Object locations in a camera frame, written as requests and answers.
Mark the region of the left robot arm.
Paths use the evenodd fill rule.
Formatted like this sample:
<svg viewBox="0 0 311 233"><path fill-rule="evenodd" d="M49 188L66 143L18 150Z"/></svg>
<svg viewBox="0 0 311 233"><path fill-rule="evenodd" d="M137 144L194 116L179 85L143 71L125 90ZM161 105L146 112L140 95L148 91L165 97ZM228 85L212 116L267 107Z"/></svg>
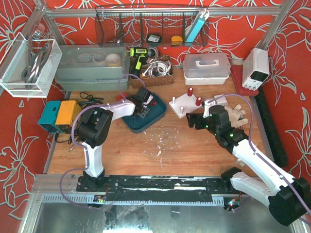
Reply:
<svg viewBox="0 0 311 233"><path fill-rule="evenodd" d="M104 175L102 146L108 136L111 122L143 113L153 98L150 90L141 87L132 96L114 103L91 105L78 114L73 122L71 136L77 135L80 144L75 140L73 143L83 147L86 161L84 174L87 177L98 179Z"/></svg>

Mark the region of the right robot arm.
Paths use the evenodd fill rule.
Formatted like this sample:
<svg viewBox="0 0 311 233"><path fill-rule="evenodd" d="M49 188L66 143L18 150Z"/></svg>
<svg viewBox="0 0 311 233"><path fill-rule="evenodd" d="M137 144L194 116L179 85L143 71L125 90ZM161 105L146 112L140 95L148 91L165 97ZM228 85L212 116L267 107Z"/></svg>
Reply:
<svg viewBox="0 0 311 233"><path fill-rule="evenodd" d="M208 130L222 148L242 160L260 177L256 180L233 167L222 174L227 188L246 193L261 202L283 226L291 225L311 209L309 182L278 167L243 130L232 127L228 111L223 106L210 107L209 116L187 113L186 117L189 127Z"/></svg>

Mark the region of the red cube box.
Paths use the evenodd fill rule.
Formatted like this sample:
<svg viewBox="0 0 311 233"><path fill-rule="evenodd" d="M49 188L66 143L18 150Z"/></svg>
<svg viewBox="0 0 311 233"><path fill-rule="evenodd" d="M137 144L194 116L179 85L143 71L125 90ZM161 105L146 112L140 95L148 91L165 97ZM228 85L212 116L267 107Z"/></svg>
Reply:
<svg viewBox="0 0 311 233"><path fill-rule="evenodd" d="M121 94L116 96L117 101L121 101L122 99L126 98L128 95L125 92L122 92Z"/></svg>

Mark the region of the woven brown basket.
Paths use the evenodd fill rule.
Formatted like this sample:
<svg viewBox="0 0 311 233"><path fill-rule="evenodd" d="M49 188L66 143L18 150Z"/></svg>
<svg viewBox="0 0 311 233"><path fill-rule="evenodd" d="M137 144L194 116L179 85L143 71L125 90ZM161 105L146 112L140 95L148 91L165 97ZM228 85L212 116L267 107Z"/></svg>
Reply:
<svg viewBox="0 0 311 233"><path fill-rule="evenodd" d="M140 79L129 77L129 82L133 88L171 85L174 83L173 66L171 57L168 55L155 58L148 58L147 64L143 65L140 72Z"/></svg>

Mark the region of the white cube charger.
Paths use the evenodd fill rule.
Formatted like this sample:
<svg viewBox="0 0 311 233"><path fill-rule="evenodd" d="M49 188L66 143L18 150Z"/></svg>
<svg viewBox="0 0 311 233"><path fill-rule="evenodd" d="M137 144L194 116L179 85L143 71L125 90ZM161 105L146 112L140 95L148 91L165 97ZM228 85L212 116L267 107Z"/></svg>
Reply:
<svg viewBox="0 0 311 233"><path fill-rule="evenodd" d="M222 105L222 106L228 105L228 101L226 97L223 97L223 95L216 95L214 96L214 99L216 99L217 105Z"/></svg>

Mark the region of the beige work glove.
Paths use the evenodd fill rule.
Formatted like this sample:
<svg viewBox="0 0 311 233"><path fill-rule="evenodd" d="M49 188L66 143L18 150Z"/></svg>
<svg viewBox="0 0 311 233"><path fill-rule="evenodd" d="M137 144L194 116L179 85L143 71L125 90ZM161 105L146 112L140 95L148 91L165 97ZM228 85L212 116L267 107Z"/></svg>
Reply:
<svg viewBox="0 0 311 233"><path fill-rule="evenodd" d="M248 123L248 119L243 118L243 116L246 114L246 111L242 109L242 106L240 104L237 104L234 108L225 105L225 109L228 112L229 120L232 127L239 128Z"/></svg>

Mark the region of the white clear lidded toolbox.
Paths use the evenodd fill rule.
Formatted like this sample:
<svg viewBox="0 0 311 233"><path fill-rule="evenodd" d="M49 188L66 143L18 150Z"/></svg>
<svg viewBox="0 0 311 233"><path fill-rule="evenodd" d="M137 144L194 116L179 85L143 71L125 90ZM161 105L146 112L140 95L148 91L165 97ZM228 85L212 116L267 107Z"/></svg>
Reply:
<svg viewBox="0 0 311 233"><path fill-rule="evenodd" d="M183 61L186 85L222 85L231 73L225 53L188 54Z"/></svg>

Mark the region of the red mat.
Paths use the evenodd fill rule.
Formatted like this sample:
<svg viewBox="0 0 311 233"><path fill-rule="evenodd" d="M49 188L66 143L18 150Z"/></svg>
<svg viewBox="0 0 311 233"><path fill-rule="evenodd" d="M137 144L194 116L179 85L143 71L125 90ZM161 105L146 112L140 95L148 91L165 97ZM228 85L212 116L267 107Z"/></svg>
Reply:
<svg viewBox="0 0 311 233"><path fill-rule="evenodd" d="M257 96L259 91L253 91L242 87L242 65L231 66L231 76L236 88L236 92L242 96Z"/></svg>

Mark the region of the grey plastic storage box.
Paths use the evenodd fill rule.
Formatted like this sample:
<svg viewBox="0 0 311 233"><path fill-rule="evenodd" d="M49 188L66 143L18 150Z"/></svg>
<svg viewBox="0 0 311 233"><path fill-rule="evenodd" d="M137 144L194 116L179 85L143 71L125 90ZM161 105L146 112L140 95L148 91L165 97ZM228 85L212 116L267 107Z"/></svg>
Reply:
<svg viewBox="0 0 311 233"><path fill-rule="evenodd" d="M55 81L69 92L128 89L130 56L125 47L60 46Z"/></svg>

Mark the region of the white bench power supply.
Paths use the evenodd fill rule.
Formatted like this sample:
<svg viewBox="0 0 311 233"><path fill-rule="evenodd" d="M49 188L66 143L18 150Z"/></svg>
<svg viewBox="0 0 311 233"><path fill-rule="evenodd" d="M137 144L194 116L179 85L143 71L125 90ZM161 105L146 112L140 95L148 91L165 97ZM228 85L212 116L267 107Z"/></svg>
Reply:
<svg viewBox="0 0 311 233"><path fill-rule="evenodd" d="M243 63L242 87L256 91L269 74L268 51L253 48Z"/></svg>

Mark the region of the yellow tape measure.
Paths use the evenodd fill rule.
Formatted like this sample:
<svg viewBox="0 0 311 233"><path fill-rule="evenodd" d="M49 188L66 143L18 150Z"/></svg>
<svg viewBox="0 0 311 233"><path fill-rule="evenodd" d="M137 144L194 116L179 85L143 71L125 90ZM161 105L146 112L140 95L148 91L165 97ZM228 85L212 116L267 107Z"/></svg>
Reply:
<svg viewBox="0 0 311 233"><path fill-rule="evenodd" d="M171 46L180 46L183 44L183 38L179 35L174 35L171 37Z"/></svg>

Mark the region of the teal power supply box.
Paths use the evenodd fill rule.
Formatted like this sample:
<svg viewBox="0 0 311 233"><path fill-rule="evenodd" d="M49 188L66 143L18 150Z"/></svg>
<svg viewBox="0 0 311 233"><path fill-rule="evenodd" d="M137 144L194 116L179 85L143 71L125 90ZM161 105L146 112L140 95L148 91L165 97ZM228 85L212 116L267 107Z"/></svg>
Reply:
<svg viewBox="0 0 311 233"><path fill-rule="evenodd" d="M41 126L49 133L61 132L61 130L56 126L56 120L60 106L61 101L59 100L47 102L45 104L41 117L37 122L39 126Z"/></svg>

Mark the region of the blue white book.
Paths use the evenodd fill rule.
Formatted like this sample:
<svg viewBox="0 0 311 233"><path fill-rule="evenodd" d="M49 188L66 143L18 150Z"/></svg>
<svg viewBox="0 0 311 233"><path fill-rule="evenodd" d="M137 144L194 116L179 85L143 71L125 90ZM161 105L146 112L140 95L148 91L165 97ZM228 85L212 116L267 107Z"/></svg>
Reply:
<svg viewBox="0 0 311 233"><path fill-rule="evenodd" d="M210 12L207 8L199 10L198 14L196 15L193 23L190 24L185 29L185 45L190 46L195 38L197 37L198 33L200 32L201 28L208 20L210 16Z"/></svg>

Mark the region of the clear acrylic bin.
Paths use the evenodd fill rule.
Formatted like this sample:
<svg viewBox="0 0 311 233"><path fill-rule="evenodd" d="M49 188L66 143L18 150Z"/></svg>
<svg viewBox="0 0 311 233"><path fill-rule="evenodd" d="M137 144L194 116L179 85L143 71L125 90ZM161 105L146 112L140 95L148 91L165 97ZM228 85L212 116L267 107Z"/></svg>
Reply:
<svg viewBox="0 0 311 233"><path fill-rule="evenodd" d="M56 40L18 33L0 62L0 86L12 97L46 98L61 57Z"/></svg>

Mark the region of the white four-peg base plate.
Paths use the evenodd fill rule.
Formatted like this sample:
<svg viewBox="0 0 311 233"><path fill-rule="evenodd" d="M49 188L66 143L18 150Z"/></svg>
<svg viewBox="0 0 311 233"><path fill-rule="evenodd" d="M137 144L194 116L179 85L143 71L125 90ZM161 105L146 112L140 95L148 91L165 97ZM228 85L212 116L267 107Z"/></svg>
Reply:
<svg viewBox="0 0 311 233"><path fill-rule="evenodd" d="M186 116L186 113L192 113L201 107L195 105L196 99L195 95L188 97L186 93L177 98L173 97L169 102L169 106L179 118L183 118Z"/></svg>

